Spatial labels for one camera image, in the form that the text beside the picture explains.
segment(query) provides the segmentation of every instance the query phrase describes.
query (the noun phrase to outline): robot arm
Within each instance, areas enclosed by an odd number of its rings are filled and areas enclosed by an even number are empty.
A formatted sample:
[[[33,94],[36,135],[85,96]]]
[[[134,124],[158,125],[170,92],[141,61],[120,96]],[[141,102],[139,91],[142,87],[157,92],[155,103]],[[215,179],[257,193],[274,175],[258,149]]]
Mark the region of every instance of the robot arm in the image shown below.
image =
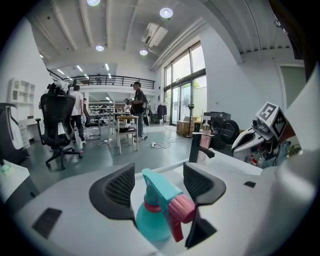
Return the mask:
[[[287,123],[279,106],[265,103],[252,119],[251,127],[233,143],[232,156],[240,159],[259,151],[266,160],[272,158]]]

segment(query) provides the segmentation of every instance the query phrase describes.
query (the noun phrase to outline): railing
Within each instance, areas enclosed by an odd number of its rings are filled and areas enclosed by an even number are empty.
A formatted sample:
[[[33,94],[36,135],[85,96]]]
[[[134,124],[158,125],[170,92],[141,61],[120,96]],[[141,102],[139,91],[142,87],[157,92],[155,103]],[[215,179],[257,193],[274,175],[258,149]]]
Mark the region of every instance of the railing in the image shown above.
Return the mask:
[[[52,77],[53,81],[63,80],[62,77],[58,76],[56,73],[52,72],[50,69],[46,69],[49,72],[49,75]]]
[[[79,86],[128,86],[130,87],[135,82],[141,83],[141,88],[154,89],[155,81],[148,79],[141,79],[129,76],[118,76],[118,75],[89,75],[86,76],[75,76],[71,77],[72,80],[76,80],[76,85]],[[64,78],[63,81],[70,81],[69,78]]]

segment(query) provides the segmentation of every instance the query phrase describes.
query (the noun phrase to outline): black mesh office chair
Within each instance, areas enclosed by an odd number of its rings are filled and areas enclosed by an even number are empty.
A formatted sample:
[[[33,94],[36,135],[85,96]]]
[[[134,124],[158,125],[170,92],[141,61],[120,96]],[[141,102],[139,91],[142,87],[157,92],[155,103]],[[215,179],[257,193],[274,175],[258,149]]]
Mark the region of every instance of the black mesh office chair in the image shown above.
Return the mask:
[[[54,149],[52,157],[45,164],[50,167],[49,162],[60,157],[61,169],[64,170],[64,155],[79,155],[79,158],[83,157],[80,152],[75,152],[72,147],[64,149],[65,146],[70,144],[75,134],[71,126],[71,114],[76,99],[52,84],[49,92],[41,96],[40,102],[44,123],[43,135],[41,134],[39,123],[41,119],[37,118],[36,121],[41,143]]]
[[[84,111],[84,114],[85,114],[85,124],[84,126],[89,128],[89,127],[99,127],[99,134],[92,134],[92,135],[88,135],[86,137],[86,141],[91,141],[91,140],[99,140],[101,138],[101,117],[98,115],[98,116],[95,116],[94,118],[97,118],[98,122],[90,122],[91,120],[91,117],[89,115],[89,113],[87,111]]]

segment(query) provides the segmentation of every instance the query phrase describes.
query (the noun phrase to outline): recessed light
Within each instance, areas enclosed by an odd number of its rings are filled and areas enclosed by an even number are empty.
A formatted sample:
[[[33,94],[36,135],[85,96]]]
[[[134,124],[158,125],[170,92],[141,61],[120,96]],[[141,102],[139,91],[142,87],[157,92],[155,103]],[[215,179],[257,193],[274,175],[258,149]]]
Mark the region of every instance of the recessed light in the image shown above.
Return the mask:
[[[148,54],[148,51],[145,50],[145,49],[142,49],[142,50],[140,51],[140,54],[141,54],[142,56],[145,56],[145,55]]]
[[[99,52],[102,52],[105,48],[102,45],[97,45],[95,49]]]
[[[163,8],[160,10],[160,16],[163,18],[170,18],[174,14],[174,11],[170,8]]]
[[[98,4],[100,4],[100,0],[86,0],[86,2],[90,6],[97,6]]]

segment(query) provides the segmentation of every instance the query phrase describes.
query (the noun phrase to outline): teal spray bottle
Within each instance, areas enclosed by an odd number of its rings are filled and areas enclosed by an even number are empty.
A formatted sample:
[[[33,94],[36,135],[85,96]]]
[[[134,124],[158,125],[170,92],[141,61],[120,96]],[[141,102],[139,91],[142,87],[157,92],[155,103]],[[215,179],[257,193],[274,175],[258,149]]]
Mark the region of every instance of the teal spray bottle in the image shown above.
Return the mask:
[[[193,220],[194,202],[161,174],[143,169],[142,175],[146,192],[136,215],[138,230],[149,241],[162,241],[171,234],[176,242],[181,241],[181,223]]]

